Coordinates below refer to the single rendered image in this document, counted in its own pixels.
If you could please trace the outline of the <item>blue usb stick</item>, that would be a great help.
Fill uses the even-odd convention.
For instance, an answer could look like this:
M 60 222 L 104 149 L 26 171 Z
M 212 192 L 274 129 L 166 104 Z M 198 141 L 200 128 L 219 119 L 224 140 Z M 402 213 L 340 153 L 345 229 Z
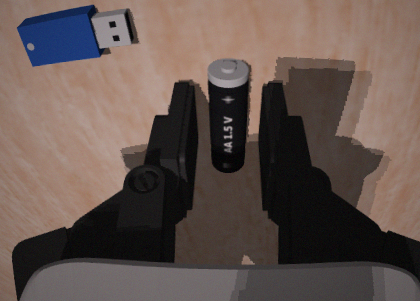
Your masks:
M 33 67 L 99 58 L 134 40 L 127 8 L 96 13 L 94 5 L 26 18 L 17 30 Z

